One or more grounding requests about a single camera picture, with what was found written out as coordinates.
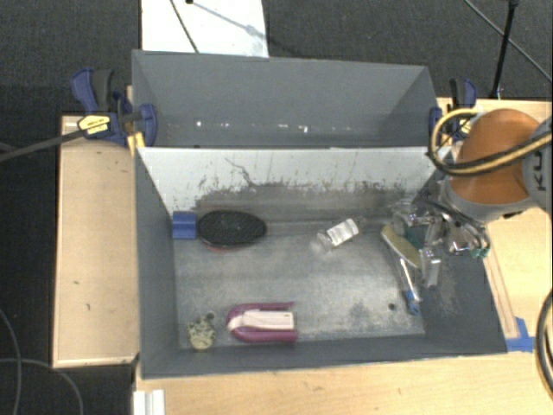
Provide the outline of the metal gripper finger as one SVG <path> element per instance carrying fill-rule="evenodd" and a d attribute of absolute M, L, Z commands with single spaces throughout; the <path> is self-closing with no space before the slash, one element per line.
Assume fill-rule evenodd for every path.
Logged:
<path fill-rule="evenodd" d="M 420 259 L 424 286 L 435 288 L 442 268 L 442 258 L 431 249 L 424 248 L 420 252 Z"/>

